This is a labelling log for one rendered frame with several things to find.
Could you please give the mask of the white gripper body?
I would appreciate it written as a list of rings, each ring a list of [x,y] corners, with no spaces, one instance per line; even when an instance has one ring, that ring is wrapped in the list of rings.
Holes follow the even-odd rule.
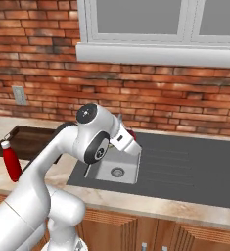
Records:
[[[125,148],[124,152],[133,156],[140,154],[142,147],[135,141],[132,140]]]

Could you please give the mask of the grey sink with drainer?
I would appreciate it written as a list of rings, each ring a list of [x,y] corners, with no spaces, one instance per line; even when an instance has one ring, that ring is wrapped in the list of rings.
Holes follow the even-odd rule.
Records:
[[[136,134],[142,152],[110,148],[94,165],[77,162],[69,185],[230,209],[230,141]]]

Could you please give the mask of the dark brown tray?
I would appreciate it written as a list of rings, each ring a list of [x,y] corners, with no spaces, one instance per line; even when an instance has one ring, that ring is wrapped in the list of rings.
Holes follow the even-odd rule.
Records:
[[[0,157],[3,156],[1,142],[8,140],[20,160],[32,160],[46,145],[54,130],[50,128],[16,125],[0,140]]]

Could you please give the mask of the white framed window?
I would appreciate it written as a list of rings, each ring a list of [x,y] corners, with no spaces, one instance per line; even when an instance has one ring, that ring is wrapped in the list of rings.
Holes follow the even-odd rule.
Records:
[[[230,68],[230,0],[77,0],[85,62]]]

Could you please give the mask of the red bottle with white cap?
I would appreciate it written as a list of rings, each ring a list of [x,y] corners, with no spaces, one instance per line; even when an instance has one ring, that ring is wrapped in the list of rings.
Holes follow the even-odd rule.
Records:
[[[12,149],[9,141],[5,140],[1,143],[3,149],[3,159],[11,181],[17,182],[22,174],[19,159]]]

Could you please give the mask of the grey wall outlet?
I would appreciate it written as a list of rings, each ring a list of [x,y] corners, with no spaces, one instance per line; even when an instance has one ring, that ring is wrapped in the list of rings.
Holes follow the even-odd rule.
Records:
[[[15,101],[18,105],[26,105],[26,99],[24,95],[23,88],[21,86],[13,86],[12,87],[13,94],[15,97]]]

